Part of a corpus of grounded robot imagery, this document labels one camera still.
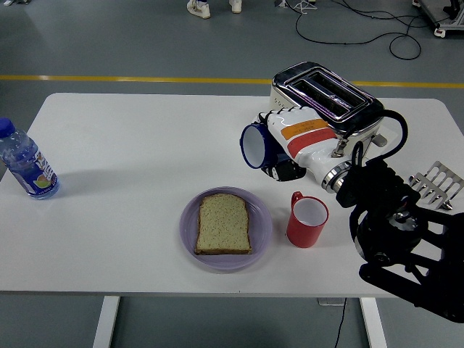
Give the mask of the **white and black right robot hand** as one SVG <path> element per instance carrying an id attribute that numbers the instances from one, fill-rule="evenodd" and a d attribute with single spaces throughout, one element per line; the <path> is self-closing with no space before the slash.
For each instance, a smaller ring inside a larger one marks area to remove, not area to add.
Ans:
<path id="1" fill-rule="evenodd" d="M 349 161 L 347 154 L 334 157 L 339 140 L 328 122 L 309 107 L 261 112 L 257 121 L 263 124 L 277 142 L 278 161 L 264 167 L 264 173 L 277 181 L 293 181 L 310 171 L 319 185 L 331 170 Z"/>

